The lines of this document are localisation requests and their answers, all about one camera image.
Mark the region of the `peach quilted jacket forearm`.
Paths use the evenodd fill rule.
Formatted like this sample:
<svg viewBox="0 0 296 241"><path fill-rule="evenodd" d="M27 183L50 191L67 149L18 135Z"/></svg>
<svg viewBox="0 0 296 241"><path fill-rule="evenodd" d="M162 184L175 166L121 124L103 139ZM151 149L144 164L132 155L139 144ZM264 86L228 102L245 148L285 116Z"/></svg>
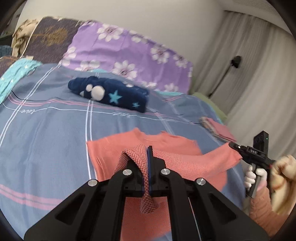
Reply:
<svg viewBox="0 0 296 241"><path fill-rule="evenodd" d="M273 237L285 223L288 214L277 214L272 210L269 189L264 187L257 191L249 206L249 217L261 226L269 237Z"/></svg>

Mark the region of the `white gloved right hand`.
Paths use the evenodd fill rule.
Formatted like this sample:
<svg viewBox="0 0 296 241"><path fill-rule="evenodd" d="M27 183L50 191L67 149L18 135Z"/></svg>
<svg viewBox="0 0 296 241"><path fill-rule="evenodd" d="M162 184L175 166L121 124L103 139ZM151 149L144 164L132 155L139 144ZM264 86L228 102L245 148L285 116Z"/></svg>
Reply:
<svg viewBox="0 0 296 241"><path fill-rule="evenodd" d="M265 169L262 168L257 168L255 171L253 171L253 167L248 164L244 177L244 186L247 190L249 190L252 185L255 184L255 178L257 176L260 177L260 182L257 187L257 191L259 191L262 188L267 187L267 172Z"/></svg>

